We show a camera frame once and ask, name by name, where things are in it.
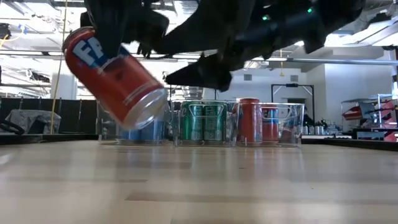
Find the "red can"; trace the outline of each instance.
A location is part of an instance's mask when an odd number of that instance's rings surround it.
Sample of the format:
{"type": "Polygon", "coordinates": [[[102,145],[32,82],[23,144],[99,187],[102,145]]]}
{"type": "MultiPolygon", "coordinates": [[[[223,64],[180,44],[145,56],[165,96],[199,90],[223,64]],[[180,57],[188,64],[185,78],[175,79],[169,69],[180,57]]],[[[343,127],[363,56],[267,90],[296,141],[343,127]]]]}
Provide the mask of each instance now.
{"type": "Polygon", "coordinates": [[[239,119],[239,137],[245,143],[262,142],[262,115],[258,99],[245,98],[240,101],[242,115],[239,119]]]}
{"type": "Polygon", "coordinates": [[[124,48],[107,58],[92,27],[72,32],[62,45],[70,71],[124,129],[141,129],[163,112],[167,92],[124,48]]]}
{"type": "Polygon", "coordinates": [[[262,105],[262,141],[277,142],[279,140],[278,109],[275,105],[262,105]]]}

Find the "ceiling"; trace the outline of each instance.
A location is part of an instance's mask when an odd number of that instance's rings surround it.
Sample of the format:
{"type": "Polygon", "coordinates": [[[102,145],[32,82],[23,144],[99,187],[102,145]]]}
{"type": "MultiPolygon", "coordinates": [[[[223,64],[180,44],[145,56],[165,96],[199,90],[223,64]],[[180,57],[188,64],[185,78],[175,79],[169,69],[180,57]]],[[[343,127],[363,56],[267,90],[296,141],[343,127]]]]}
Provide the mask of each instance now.
{"type": "MultiPolygon", "coordinates": [[[[164,0],[163,3],[153,4],[153,8],[166,15],[170,19],[169,32],[181,24],[187,19],[197,8],[196,0],[164,0]]],[[[362,34],[357,36],[360,31],[364,29],[374,15],[381,10],[387,10],[390,14],[395,14],[396,5],[392,4],[392,1],[388,0],[372,0],[367,1],[366,12],[354,23],[342,27],[336,32],[333,37],[337,37],[338,44],[346,44],[350,46],[351,52],[355,52],[359,46],[368,45],[398,45],[398,27],[394,26],[393,23],[380,25],[379,27],[373,27],[362,34]],[[378,38],[373,38],[372,41],[366,42],[368,37],[372,37],[377,34],[380,29],[389,29],[378,38]]],[[[41,83],[39,81],[32,81],[26,77],[26,71],[32,70],[40,74],[52,78],[52,74],[58,71],[59,67],[59,53],[60,46],[62,44],[62,27],[63,17],[65,12],[67,13],[66,30],[75,30],[80,26],[80,14],[85,12],[83,0],[69,0],[68,8],[65,10],[65,1],[53,1],[53,0],[7,0],[3,1],[0,5],[0,22],[8,23],[11,25],[12,41],[7,41],[2,47],[0,52],[0,65],[3,69],[2,79],[3,83],[18,83],[18,84],[37,84],[48,85],[48,83],[41,83]],[[25,54],[32,54],[31,57],[21,57],[20,55],[10,55],[13,51],[17,50],[25,52],[25,54]],[[52,52],[53,56],[43,57],[41,52],[52,52]]],[[[286,47],[284,49],[274,52],[273,57],[331,57],[331,53],[336,46],[336,38],[329,41],[331,47],[325,47],[310,55],[305,55],[303,47],[300,43],[286,47]]],[[[124,45],[128,51],[135,53],[138,48],[138,44],[133,42],[131,44],[124,45]]],[[[358,58],[363,57],[363,53],[358,52],[356,54],[358,58]]],[[[355,53],[351,54],[350,57],[356,57],[355,53]]],[[[377,54],[368,54],[367,58],[377,58],[377,54]]],[[[185,60],[169,60],[168,62],[160,61],[148,61],[144,62],[144,65],[152,72],[152,74],[162,81],[163,72],[173,72],[178,70],[189,62],[187,57],[184,56],[185,60]]],[[[280,62],[269,62],[269,63],[258,63],[256,68],[276,68],[280,67],[280,62]]],[[[284,63],[284,67],[292,68],[303,68],[305,65],[302,63],[284,63]]],[[[62,73],[70,73],[67,66],[62,62],[62,73]]],[[[11,92],[10,88],[0,87],[0,91],[11,92]]],[[[25,94],[36,94],[39,96],[45,96],[46,92],[49,92],[48,88],[13,88],[13,92],[28,92],[25,94]]],[[[81,89],[79,94],[87,95],[85,89],[81,89]]]]}

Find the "transparent container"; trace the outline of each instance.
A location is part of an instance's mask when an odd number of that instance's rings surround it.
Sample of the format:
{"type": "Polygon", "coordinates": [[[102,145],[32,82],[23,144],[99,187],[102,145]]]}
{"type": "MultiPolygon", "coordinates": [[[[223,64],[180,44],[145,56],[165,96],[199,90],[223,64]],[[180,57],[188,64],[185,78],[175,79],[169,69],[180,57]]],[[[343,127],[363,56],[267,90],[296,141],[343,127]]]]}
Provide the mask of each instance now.
{"type": "Polygon", "coordinates": [[[175,146],[236,145],[239,103],[218,100],[172,102],[175,146]]]}
{"type": "Polygon", "coordinates": [[[125,130],[98,103],[98,134],[103,144],[118,145],[162,145],[167,138],[171,112],[167,105],[163,112],[142,129],[125,130]]]}
{"type": "Polygon", "coordinates": [[[238,146],[299,147],[304,105],[240,103],[238,146]]]}

